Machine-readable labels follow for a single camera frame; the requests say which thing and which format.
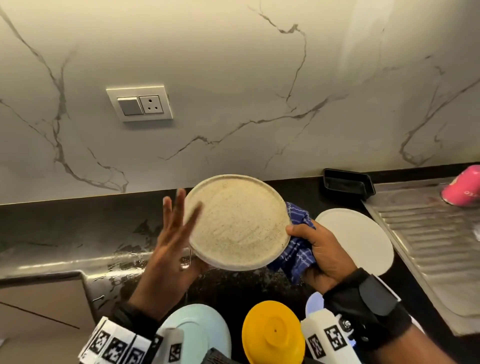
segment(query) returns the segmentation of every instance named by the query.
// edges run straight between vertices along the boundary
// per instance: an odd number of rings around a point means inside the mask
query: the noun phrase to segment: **black container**
[[[324,187],[327,191],[356,195],[363,200],[375,194],[375,187],[366,173],[326,168],[323,175]]]

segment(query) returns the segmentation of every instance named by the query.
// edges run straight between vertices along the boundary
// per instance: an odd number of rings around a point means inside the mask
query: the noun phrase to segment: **white marble backsplash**
[[[479,160],[478,19],[478,0],[0,0],[0,204]],[[172,121],[123,124],[105,92],[162,84]]]

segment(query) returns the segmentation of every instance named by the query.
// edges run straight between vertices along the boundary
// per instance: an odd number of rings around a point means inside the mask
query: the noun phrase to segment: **yellow bowl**
[[[301,364],[305,355],[300,321],[277,301],[260,302],[249,311],[241,338],[251,364]]]

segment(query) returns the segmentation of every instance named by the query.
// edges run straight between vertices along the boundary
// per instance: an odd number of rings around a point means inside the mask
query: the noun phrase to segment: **blue checkered towel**
[[[307,211],[302,210],[290,202],[286,202],[286,204],[288,216],[290,216],[292,224],[307,224],[315,229]],[[302,273],[312,264],[316,264],[316,262],[313,257],[310,242],[304,238],[292,236],[283,253],[267,265],[267,268],[273,271],[282,269],[288,280],[293,284],[297,284],[300,281]]]

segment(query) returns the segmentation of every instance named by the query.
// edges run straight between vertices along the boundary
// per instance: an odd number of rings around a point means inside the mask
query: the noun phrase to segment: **hand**
[[[312,244],[313,256],[322,272],[317,267],[310,267],[303,279],[324,294],[353,273],[357,266],[329,229],[314,220],[312,223],[316,230],[299,224],[287,226],[286,231],[288,235],[307,239]]]
[[[188,246],[190,234],[203,208],[199,204],[184,225],[185,195],[183,188],[177,191],[173,211],[170,197],[163,199],[163,229],[129,300],[131,305],[157,321],[180,301],[195,278],[208,269],[208,265],[198,258],[193,259],[187,269],[182,270],[180,266],[182,250]]]

